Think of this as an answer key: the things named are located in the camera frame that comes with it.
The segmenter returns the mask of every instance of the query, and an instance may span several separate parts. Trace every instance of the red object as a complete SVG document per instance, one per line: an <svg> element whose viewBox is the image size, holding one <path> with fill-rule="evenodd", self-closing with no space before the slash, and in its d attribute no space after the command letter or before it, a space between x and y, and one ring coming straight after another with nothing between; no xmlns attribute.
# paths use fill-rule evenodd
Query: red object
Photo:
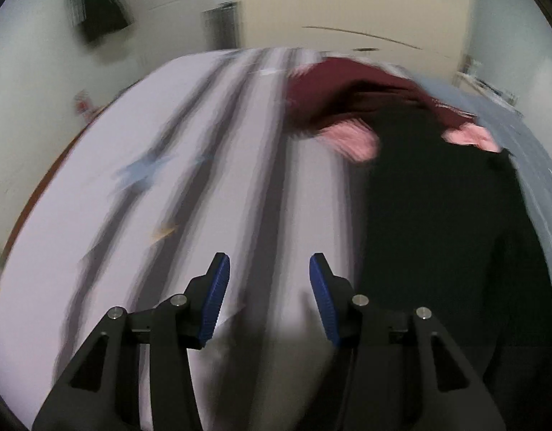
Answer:
<svg viewBox="0 0 552 431"><path fill-rule="evenodd" d="M474 115L439 102L412 80L344 58L329 58L291 77L287 101L289 119L302 130L319 131L401 102L427 108L449 128L475 123Z"/></svg>

